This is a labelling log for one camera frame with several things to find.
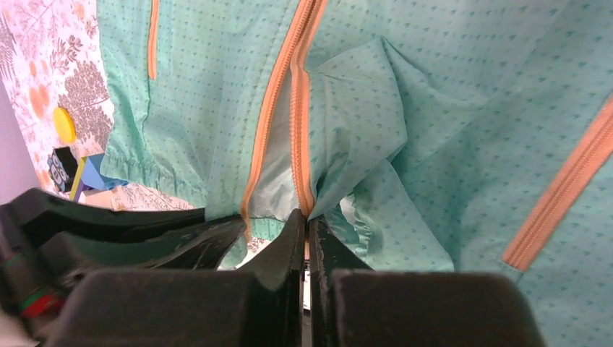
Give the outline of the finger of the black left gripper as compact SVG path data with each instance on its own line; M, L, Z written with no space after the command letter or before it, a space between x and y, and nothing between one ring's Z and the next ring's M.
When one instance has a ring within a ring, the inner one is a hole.
M94 270L108 267L214 270L245 229L243 218L233 216L140 243L93 241L61 232L38 249L38 259L65 288L74 287Z

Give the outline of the mint and orange zip jacket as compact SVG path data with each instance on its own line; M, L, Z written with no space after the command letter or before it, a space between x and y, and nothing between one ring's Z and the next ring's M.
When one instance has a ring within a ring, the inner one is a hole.
M612 344L610 1L99 1L105 175L324 217L377 270L516 282L549 346Z

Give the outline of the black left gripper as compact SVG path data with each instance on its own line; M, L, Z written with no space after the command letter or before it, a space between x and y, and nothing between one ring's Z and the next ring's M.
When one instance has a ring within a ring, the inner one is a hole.
M54 235L135 243L205 222L205 211L112 211L81 205L32 188L1 206L1 296L35 340L47 340L67 300L36 247Z

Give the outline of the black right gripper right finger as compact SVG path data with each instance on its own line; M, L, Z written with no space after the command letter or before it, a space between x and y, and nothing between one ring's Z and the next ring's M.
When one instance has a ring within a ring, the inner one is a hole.
M516 285L492 273L375 271L309 223L313 346L543 346Z

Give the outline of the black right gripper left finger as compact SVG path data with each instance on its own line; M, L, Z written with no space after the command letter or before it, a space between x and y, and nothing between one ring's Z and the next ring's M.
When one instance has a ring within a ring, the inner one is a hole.
M300 346L305 218L237 270L97 270L47 346Z

